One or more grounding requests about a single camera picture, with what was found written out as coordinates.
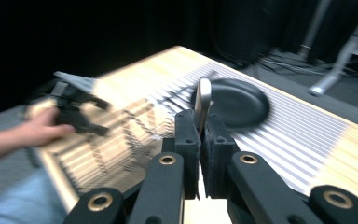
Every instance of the floor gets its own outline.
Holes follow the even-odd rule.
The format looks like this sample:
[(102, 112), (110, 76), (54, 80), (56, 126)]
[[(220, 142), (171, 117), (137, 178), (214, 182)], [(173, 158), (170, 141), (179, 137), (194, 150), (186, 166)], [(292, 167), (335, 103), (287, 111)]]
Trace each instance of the floor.
[[(293, 72), (283, 69), (282, 64), (277, 65), (276, 62), (292, 65), (289, 68), (293, 68), (294, 64), (303, 64), (293, 60), (300, 60), (297, 55), (279, 51), (274, 53), (279, 54), (280, 57), (265, 57), (263, 58), (265, 61), (259, 60), (255, 65), (246, 68), (232, 64), (230, 66), (236, 67), (246, 75), (257, 78), (275, 88), (286, 91), (304, 101), (358, 124), (358, 77), (344, 77), (326, 95), (315, 97), (308, 94), (308, 88), (321, 78), (321, 75), (316, 73), (323, 73), (323, 71), (318, 69), (316, 73), (306, 70)], [(0, 130), (19, 124), (21, 122), (18, 116), (19, 112), (21, 112), (21, 108), (18, 106), (0, 113)], [(0, 193), (23, 180), (34, 169), (25, 149), (20, 149), (0, 160)]]

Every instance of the tabletop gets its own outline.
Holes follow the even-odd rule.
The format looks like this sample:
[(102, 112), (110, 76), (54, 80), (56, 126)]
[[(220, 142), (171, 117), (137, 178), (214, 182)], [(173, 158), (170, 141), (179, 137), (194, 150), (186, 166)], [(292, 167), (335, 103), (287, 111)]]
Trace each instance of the tabletop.
[[(110, 128), (107, 137), (74, 133), (37, 150), (67, 211), (88, 190), (125, 191), (144, 178), (161, 139), (174, 136), (174, 114), (191, 107), (200, 77), (236, 78), (267, 95), (268, 118), (251, 131), (231, 134), (241, 150), (262, 156), (290, 188), (309, 195), (311, 188), (329, 184), (358, 196), (357, 124), (178, 46), (97, 78), (94, 93), (111, 107), (85, 104), (82, 110), (91, 122)], [(53, 104), (47, 100), (34, 112)], [(225, 200), (200, 193), (199, 201), (185, 201), (185, 223), (208, 220), (209, 214), (229, 223)]]

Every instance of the gray carpet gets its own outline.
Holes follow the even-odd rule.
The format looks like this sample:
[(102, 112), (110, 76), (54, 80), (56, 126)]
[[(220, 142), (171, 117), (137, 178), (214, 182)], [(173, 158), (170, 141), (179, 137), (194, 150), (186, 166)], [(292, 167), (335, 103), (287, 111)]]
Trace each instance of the gray carpet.
[[(241, 71), (304, 101), (340, 115), (342, 118), (358, 123), (357, 78), (343, 78), (326, 95), (314, 97), (308, 94), (308, 87), (321, 76), (295, 73), (277, 75), (258, 65)], [(15, 107), (0, 113), (0, 130), (19, 124), (21, 122), (18, 118), (20, 110), (19, 107)], [(0, 160), (0, 193), (23, 180), (35, 169), (26, 152), (25, 149), (20, 149)]]

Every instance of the human arm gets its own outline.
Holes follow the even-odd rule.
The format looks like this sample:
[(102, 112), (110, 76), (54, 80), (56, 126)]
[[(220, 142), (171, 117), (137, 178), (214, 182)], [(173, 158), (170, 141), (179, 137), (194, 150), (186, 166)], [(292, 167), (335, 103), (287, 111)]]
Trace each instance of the human arm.
[(21, 147), (41, 146), (49, 141), (75, 131), (67, 124), (55, 125), (59, 110), (49, 108), (34, 119), (0, 132), (0, 158)]

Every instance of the jeans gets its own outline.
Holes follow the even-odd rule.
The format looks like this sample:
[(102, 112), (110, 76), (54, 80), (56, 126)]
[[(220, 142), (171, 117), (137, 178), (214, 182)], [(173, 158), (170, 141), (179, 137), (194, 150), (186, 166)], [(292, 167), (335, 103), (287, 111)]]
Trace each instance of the jeans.
[(66, 215), (43, 168), (0, 195), (0, 224), (56, 224)]

